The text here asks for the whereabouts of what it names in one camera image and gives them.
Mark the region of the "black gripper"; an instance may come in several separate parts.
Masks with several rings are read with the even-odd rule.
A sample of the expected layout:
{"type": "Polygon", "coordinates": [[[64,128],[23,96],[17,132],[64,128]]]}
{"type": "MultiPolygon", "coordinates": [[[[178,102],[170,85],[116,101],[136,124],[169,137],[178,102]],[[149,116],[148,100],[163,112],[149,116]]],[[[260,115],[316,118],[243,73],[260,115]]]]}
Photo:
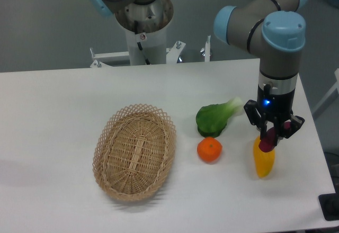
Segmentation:
{"type": "Polygon", "coordinates": [[[267,94],[263,89],[257,89],[257,101],[248,100],[244,105],[245,113],[251,125],[256,126],[262,140],[267,133],[267,122],[273,123],[273,145],[278,141],[288,139],[304,124],[305,119],[292,114],[292,104],[295,90],[290,93],[275,95],[267,94]]]}

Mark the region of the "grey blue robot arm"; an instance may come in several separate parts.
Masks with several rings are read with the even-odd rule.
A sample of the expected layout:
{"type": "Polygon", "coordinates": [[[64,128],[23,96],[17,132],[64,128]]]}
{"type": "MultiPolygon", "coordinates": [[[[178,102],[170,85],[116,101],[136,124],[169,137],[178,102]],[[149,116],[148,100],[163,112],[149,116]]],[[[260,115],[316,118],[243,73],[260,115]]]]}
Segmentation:
{"type": "MultiPolygon", "coordinates": [[[[170,0],[90,0],[103,16],[114,15],[124,28],[132,65],[177,62],[184,45],[166,48],[166,27],[173,17],[170,0]]],[[[257,99],[244,105],[260,131],[259,148],[267,153],[290,138],[304,119],[292,111],[306,22],[298,14],[307,0],[252,0],[245,7],[223,7],[213,31],[222,42],[260,59],[257,99]]]]}

